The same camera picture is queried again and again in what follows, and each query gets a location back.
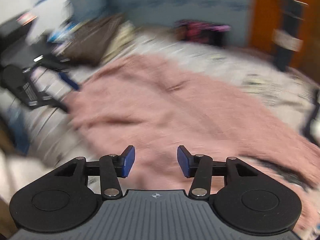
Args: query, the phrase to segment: brown pillow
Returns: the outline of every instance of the brown pillow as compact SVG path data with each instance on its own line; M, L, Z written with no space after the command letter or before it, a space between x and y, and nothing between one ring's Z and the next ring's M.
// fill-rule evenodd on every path
M87 22L74 33L64 56L73 64L98 65L122 22L122 14Z

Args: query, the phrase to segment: round black pad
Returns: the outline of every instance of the round black pad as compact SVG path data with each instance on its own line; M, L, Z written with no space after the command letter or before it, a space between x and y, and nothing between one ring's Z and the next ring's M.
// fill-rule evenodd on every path
M43 211L55 211L64 208L69 200L68 193L50 189L37 193L32 199L32 204Z
M216 194L213 206L227 224L252 235L293 229L302 208L292 190L264 176L230 183Z
M19 190L9 208L19 227L33 232L61 232L88 220L97 209L97 197L72 177L52 176Z
M279 204L279 199L269 191L257 189L244 193L242 203L255 211L269 211Z
M7 66L4 68L2 75L6 80L6 83L10 84L10 86L14 88L21 87L26 83L22 70L17 66Z

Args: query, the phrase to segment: compass logo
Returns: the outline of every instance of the compass logo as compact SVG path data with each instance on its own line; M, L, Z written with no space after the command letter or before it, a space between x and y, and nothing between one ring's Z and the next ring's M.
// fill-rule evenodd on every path
M161 197L161 195L160 195L159 193L154 193L154 194L152 194L151 196L154 197L154 198L159 198L159 197Z

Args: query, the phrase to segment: light blue wall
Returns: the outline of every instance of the light blue wall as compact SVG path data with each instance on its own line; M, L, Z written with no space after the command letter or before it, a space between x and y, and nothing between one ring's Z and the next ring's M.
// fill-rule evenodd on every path
M173 26L181 19L229 24L229 42L245 46L251 22L252 0L116 0L136 25Z
M66 1L47 0L34 7L33 0L0 0L0 24L30 10L38 17L28 36L30 41L34 41L42 32L59 27L69 17Z

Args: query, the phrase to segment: pink blanket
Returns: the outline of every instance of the pink blanket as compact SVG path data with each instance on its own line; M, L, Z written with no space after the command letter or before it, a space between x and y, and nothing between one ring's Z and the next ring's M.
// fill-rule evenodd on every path
M177 147L216 161L250 156L295 170L316 186L320 150L274 117L255 98L221 81L184 72L157 55L133 55L104 66L66 102L72 124L98 156L136 148L125 183L136 189L186 189ZM296 228L314 225L316 209L308 194L271 170L249 163L293 189L303 211ZM223 187L212 178L212 192Z

